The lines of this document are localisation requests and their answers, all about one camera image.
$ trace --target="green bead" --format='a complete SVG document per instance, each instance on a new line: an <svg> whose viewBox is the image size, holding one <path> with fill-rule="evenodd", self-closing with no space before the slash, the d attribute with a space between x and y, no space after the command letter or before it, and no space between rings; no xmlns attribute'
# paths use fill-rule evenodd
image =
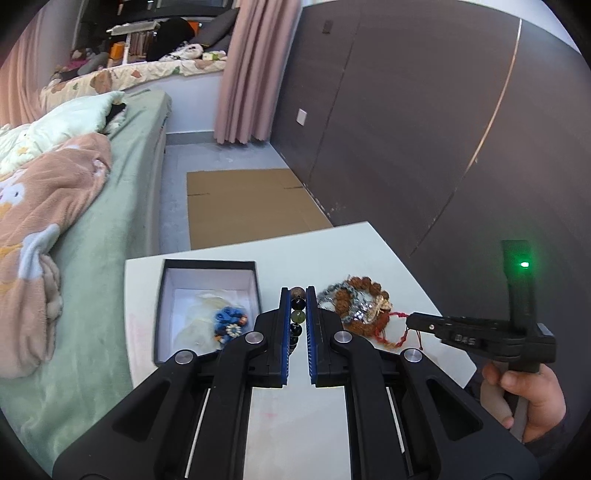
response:
<svg viewBox="0 0 591 480"><path fill-rule="evenodd" d="M291 321L293 323L304 323L305 319L306 314L301 310L294 310L293 312L291 312Z"/></svg>

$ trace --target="human hand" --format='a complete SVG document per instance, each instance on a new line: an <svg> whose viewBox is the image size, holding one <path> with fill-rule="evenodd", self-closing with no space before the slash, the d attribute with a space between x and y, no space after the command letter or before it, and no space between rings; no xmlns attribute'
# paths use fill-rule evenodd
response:
<svg viewBox="0 0 591 480"><path fill-rule="evenodd" d="M505 390L530 401L523 442L537 440L556 427L566 414L564 395L556 374L546 365L539 374L507 371L488 363L482 369L485 380L480 387L480 403L506 429L515 423L511 409L503 399Z"/></svg>

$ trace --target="white pillow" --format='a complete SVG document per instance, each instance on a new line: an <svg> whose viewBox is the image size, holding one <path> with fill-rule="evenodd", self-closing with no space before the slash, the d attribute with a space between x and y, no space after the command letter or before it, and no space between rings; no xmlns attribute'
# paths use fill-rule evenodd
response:
<svg viewBox="0 0 591 480"><path fill-rule="evenodd" d="M103 131L111 106L121 103L123 95L123 92L109 92L74 98L30 125L0 129L0 176L14 172L66 140Z"/></svg>

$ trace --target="pink curtain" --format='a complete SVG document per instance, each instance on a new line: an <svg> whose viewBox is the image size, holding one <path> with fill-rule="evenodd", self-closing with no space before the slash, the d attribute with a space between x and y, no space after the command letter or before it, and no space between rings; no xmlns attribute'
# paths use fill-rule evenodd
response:
<svg viewBox="0 0 591 480"><path fill-rule="evenodd" d="M36 62L42 18L43 10L31 20L0 67L0 126L18 127L42 116Z"/></svg>
<svg viewBox="0 0 591 480"><path fill-rule="evenodd" d="M219 143L268 140L301 0L241 0L222 78Z"/></svg>

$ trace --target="green bed sheet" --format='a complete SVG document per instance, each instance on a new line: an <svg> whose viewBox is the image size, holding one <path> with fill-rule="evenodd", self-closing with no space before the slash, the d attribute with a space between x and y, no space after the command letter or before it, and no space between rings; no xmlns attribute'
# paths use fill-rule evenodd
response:
<svg viewBox="0 0 591 480"><path fill-rule="evenodd" d="M53 359L26 378L0 381L0 407L24 446L51 472L58 455L131 390L124 328L124 268L148 255L147 199L154 152L170 113L162 91L126 96L111 135L103 192L51 251L63 313Z"/></svg>

